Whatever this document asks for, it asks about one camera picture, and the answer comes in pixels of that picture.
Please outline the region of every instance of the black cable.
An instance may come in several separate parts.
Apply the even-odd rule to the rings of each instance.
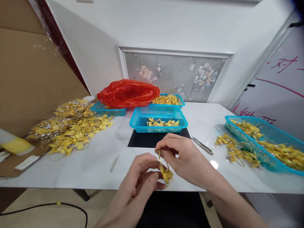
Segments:
[[[71,206],[71,207],[74,207],[74,208],[77,208],[77,209],[81,210],[81,211],[85,214],[85,221],[86,221],[86,222],[85,222],[85,228],[86,228],[86,226],[88,225],[88,214],[86,213],[86,211],[85,211],[84,209],[82,209],[81,207],[78,207],[78,206],[73,205],[73,204],[68,204],[68,203],[49,203],[49,204],[40,204],[40,205],[36,205],[36,206],[33,206],[33,207],[25,208],[25,209],[22,209],[22,210],[18,210],[18,211],[13,211],[13,212],[8,212],[8,213],[2,213],[2,214],[0,214],[0,216],[18,213],[18,212],[26,211],[26,210],[33,209],[33,208],[36,208],[36,207],[49,206],[49,205],[60,205],[60,204],[62,204],[62,205],[67,205],[67,206]]]

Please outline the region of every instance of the right hand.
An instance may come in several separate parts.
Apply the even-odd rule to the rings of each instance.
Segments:
[[[157,143],[155,153],[159,150],[176,174],[191,184],[207,190],[219,175],[189,138],[168,133]]]

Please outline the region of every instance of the blue basket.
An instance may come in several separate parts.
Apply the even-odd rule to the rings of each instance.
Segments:
[[[162,121],[175,120],[180,121],[179,126],[176,127],[156,127],[147,126],[148,118]],[[183,128],[188,126],[181,109],[175,105],[162,105],[162,106],[143,106],[136,107],[130,121],[130,126],[138,133],[167,133],[167,132],[180,132]]]
[[[93,105],[91,108],[92,111],[97,112],[98,114],[107,113],[110,116],[124,116],[127,112],[127,109],[106,109],[105,105],[100,101]]]
[[[261,161],[261,164],[266,167],[271,172],[276,173],[294,173],[300,176],[304,176],[304,171],[298,171],[284,165],[271,153],[265,150],[257,141],[247,135],[242,131],[238,126],[236,126],[231,120],[237,122],[246,121],[252,125],[259,124],[260,132],[264,134],[260,140],[267,140],[268,142],[275,144],[287,144],[287,146],[293,146],[294,148],[304,151],[304,143],[295,139],[294,137],[286,134],[284,131],[272,126],[264,120],[261,120],[257,117],[244,117],[244,116],[226,116],[225,127],[236,137],[239,142],[247,143],[244,147],[250,151],[255,151],[257,158]]]
[[[166,96],[166,95],[168,95],[168,94],[167,93],[161,93],[160,94],[160,96]],[[182,103],[181,105],[175,105],[175,106],[177,106],[179,108],[182,108],[183,106],[185,106],[185,102],[184,102],[183,98],[180,95],[178,95],[178,94],[175,94],[175,96],[177,96],[177,99],[180,99],[180,102]],[[149,104],[149,106],[159,106],[159,107],[162,107],[162,106],[164,106],[164,104]]]

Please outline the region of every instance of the hand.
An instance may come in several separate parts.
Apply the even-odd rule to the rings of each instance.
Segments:
[[[157,181],[162,179],[160,172],[147,172],[150,168],[160,169],[160,165],[162,164],[150,153],[136,156],[108,211],[95,228],[135,227],[153,191],[166,187]]]
[[[157,143],[155,153],[158,154],[159,150],[176,174],[191,184],[208,190],[220,175],[189,138],[168,133]]]

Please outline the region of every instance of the plastic bag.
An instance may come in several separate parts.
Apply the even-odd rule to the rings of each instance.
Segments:
[[[97,94],[97,98],[104,105],[122,109],[147,106],[159,94],[159,88],[152,84],[122,79],[104,88]]]

